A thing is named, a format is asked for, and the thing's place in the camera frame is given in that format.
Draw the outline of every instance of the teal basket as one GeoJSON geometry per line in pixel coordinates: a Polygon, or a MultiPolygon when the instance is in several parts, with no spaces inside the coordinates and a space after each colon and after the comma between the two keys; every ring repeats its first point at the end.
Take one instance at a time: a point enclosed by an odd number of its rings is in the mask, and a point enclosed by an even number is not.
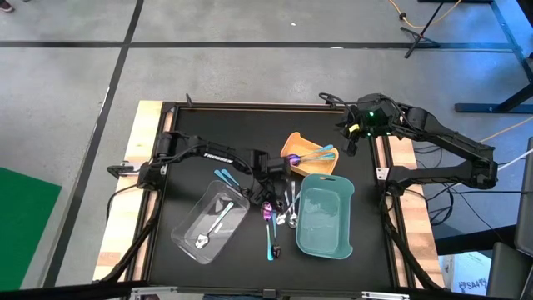
{"type": "Polygon", "coordinates": [[[301,184],[296,244],[306,254],[344,259],[350,256],[350,180],[311,174],[301,184]]]}

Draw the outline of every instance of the gray floor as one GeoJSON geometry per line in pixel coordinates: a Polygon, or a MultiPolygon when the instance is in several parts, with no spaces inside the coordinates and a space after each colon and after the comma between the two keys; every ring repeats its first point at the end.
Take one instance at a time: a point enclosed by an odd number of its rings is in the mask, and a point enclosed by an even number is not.
{"type": "MultiPolygon", "coordinates": [[[[497,2],[527,55],[533,50],[531,26],[514,0],[497,2]]],[[[413,0],[397,3],[416,24],[436,7],[413,0]]],[[[12,0],[12,4],[17,8],[14,14],[0,14],[0,41],[122,41],[135,1],[12,0]]],[[[400,25],[387,0],[160,0],[145,1],[133,40],[409,42],[400,25]]],[[[461,4],[427,36],[446,43],[506,43],[487,5],[461,4]]],[[[139,100],[182,101],[190,93],[198,102],[319,103],[320,92],[345,99],[380,92],[426,108],[446,126],[474,139],[526,118],[453,112],[453,103],[498,103],[523,88],[526,75],[514,54],[416,51],[405,60],[404,52],[130,49],[57,283],[91,281],[105,228],[106,202],[116,185],[105,167],[122,160],[139,100]]],[[[0,166],[63,186],[25,287],[41,282],[117,55],[118,49],[0,48],[0,166]]],[[[491,140],[496,160],[506,162],[523,153],[531,133],[533,122],[491,140]]],[[[418,158],[433,165],[438,153],[418,158]]],[[[443,165],[457,162],[445,153],[443,165]]],[[[496,188],[518,189],[522,169],[520,162],[502,171],[496,188]]],[[[438,190],[438,186],[425,187],[428,195],[438,190]]],[[[516,221],[517,196],[467,198],[491,226],[516,221]]],[[[437,198],[430,209],[446,203],[447,196],[437,198]]],[[[486,229],[460,199],[446,224],[464,233],[486,229]]]]}

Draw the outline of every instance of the green mat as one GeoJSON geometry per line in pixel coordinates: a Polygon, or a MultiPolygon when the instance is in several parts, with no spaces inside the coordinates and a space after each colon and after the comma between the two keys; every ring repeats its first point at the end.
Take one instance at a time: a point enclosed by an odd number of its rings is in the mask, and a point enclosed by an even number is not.
{"type": "Polygon", "coordinates": [[[19,289],[61,187],[0,167],[0,291],[19,289]]]}

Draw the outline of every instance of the transparent plastic box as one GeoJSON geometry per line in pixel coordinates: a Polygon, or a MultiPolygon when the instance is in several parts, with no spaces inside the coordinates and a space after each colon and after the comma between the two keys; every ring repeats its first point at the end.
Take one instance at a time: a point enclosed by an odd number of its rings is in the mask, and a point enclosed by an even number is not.
{"type": "Polygon", "coordinates": [[[198,203],[185,219],[172,230],[172,241],[191,258],[201,264],[212,262],[224,248],[242,219],[247,215],[250,203],[239,192],[224,182],[215,180],[209,184],[198,203]],[[231,205],[227,214],[209,233],[210,228],[224,209],[231,205]],[[195,244],[198,236],[207,235],[209,242],[202,248],[195,244]]]}

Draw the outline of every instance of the white label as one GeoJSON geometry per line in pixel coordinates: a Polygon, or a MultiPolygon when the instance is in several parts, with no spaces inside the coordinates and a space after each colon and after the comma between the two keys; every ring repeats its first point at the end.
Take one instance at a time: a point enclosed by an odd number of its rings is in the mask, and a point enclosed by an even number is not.
{"type": "Polygon", "coordinates": [[[219,223],[217,228],[215,228],[215,232],[214,233],[218,233],[218,231],[220,230],[221,227],[222,227],[222,223],[219,223]]]}
{"type": "Polygon", "coordinates": [[[219,157],[217,155],[210,154],[210,153],[203,153],[203,156],[205,158],[216,159],[217,161],[221,161],[221,162],[225,162],[225,163],[233,163],[233,160],[231,160],[231,159],[224,158],[224,157],[219,157]]]}

